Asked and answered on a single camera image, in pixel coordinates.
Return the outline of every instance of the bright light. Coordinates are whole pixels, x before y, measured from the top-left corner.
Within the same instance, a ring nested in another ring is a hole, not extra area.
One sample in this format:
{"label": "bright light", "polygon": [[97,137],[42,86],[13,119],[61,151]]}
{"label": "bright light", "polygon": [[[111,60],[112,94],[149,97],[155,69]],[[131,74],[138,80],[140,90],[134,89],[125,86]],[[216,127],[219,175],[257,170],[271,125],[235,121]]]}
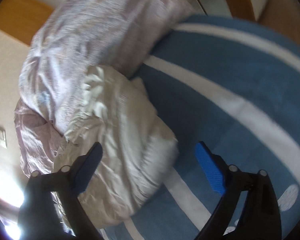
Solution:
{"label": "bright light", "polygon": [[0,198],[16,207],[23,203],[23,192],[7,174],[0,174]]}
{"label": "bright light", "polygon": [[21,232],[20,229],[16,224],[10,224],[8,226],[4,226],[6,228],[6,231],[8,235],[13,239],[13,240],[19,240]]}

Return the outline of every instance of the silver screw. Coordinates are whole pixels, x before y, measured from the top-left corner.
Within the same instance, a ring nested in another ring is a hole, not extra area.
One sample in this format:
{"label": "silver screw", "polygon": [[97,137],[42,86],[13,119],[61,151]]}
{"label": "silver screw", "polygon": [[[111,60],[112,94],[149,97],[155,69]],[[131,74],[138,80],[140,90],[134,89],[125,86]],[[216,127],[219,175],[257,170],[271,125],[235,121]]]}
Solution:
{"label": "silver screw", "polygon": [[70,170],[70,166],[66,165],[61,168],[62,172],[68,172]]}
{"label": "silver screw", "polygon": [[31,173],[31,177],[37,177],[40,174],[39,171],[34,171]]}
{"label": "silver screw", "polygon": [[233,171],[233,172],[236,172],[236,171],[238,171],[238,167],[231,164],[231,165],[229,166],[229,170],[230,170],[230,171]]}
{"label": "silver screw", "polygon": [[259,173],[261,176],[264,176],[264,177],[268,175],[268,173],[265,170],[260,170]]}

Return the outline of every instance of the blue rubber tip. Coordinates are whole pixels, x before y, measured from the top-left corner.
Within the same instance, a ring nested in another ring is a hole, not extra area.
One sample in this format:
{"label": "blue rubber tip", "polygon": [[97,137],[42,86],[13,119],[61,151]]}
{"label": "blue rubber tip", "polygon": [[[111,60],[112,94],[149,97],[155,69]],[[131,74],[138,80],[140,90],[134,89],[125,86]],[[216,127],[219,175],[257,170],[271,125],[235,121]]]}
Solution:
{"label": "blue rubber tip", "polygon": [[214,163],[208,150],[205,149],[201,143],[197,143],[195,146],[195,156],[197,157],[212,189],[223,195],[226,192],[224,176],[218,166]]}

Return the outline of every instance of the striped bed sheet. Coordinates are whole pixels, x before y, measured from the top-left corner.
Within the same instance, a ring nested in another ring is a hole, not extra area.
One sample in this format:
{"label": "striped bed sheet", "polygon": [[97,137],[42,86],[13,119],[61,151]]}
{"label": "striped bed sheet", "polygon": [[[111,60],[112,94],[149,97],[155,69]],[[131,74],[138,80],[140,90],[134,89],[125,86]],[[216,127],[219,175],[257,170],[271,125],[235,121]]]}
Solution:
{"label": "striped bed sheet", "polygon": [[201,140],[227,164],[268,172],[287,236],[300,219],[300,47],[246,21],[191,16],[156,45],[136,76],[175,133],[180,156],[136,215],[101,230],[105,240],[196,237],[220,200],[194,155]]}

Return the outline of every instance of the white wall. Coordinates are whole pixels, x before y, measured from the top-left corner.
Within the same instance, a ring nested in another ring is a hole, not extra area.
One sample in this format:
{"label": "white wall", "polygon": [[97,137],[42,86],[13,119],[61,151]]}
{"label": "white wall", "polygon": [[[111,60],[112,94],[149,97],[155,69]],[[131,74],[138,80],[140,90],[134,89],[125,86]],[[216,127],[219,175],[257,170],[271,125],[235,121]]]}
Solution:
{"label": "white wall", "polygon": [[20,150],[14,129],[14,109],[19,100],[18,78],[29,48],[0,31],[0,126],[6,130],[8,148],[0,147],[0,198],[19,197],[27,178],[20,168]]}

